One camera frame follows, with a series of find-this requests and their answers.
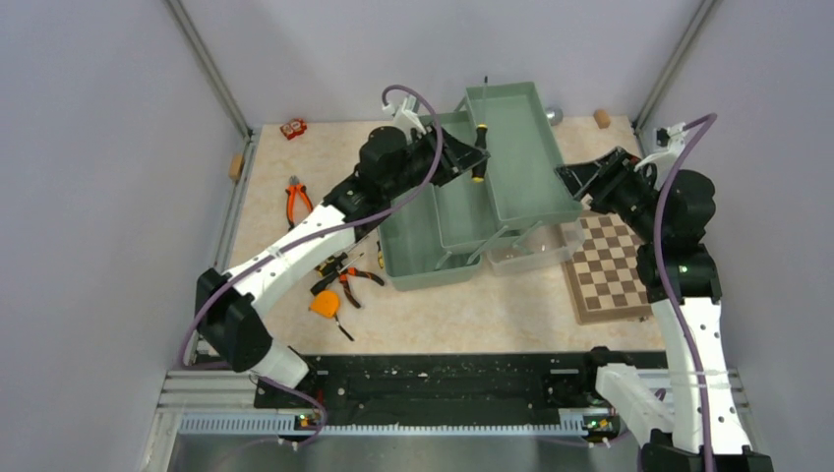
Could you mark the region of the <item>green plastic toolbox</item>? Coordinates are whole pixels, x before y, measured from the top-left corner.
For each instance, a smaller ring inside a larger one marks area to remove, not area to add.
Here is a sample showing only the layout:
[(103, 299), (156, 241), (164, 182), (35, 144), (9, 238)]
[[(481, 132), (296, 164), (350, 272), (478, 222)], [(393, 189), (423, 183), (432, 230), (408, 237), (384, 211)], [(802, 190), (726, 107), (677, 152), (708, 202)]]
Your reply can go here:
[(473, 145), (488, 126), (484, 181), (470, 173), (431, 186), (379, 227), (390, 284), (413, 291), (471, 279), (483, 262), (510, 275), (571, 259), (583, 243), (581, 204), (557, 176), (563, 165), (532, 82), (471, 87), (443, 128)]

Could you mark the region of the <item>orange tape measure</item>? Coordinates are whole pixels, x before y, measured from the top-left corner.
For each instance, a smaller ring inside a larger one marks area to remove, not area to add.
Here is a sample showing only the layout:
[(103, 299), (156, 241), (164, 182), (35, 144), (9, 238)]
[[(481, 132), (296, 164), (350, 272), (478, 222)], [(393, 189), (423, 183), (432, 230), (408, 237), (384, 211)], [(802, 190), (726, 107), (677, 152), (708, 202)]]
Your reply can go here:
[(338, 318), (340, 309), (340, 299), (338, 295), (331, 290), (323, 290), (314, 296), (308, 309), (328, 320), (332, 320), (339, 331), (351, 342), (354, 342), (354, 337), (347, 331)]

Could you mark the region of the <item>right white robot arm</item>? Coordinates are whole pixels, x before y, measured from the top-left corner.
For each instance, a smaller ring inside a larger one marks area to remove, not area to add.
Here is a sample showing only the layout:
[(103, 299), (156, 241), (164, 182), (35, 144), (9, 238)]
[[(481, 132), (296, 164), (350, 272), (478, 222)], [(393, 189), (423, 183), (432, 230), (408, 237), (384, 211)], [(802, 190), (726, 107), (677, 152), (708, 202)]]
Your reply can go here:
[(579, 397), (606, 401), (638, 447), (642, 471), (769, 471), (751, 443), (733, 397), (721, 333), (723, 291), (703, 243), (715, 187), (705, 175), (654, 163), (622, 148), (556, 169), (571, 196), (618, 216), (639, 238), (638, 277), (665, 343), (671, 403), (637, 369), (603, 349), (576, 379)]

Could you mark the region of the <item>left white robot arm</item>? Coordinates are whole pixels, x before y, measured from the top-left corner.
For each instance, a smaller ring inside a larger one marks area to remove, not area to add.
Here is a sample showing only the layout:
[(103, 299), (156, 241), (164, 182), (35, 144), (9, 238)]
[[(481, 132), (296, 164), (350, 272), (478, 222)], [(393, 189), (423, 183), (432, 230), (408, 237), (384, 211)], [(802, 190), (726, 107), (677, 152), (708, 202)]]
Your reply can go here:
[(210, 268), (197, 281), (196, 331), (236, 373), (277, 384), (292, 406), (309, 403), (315, 380), (305, 360), (269, 333), (264, 318), (276, 302), (327, 257), (379, 226), (394, 203), (428, 184), (441, 187), (489, 157), (441, 126), (424, 135), (392, 126), (374, 129), (354, 170), (284, 236), (225, 273)]

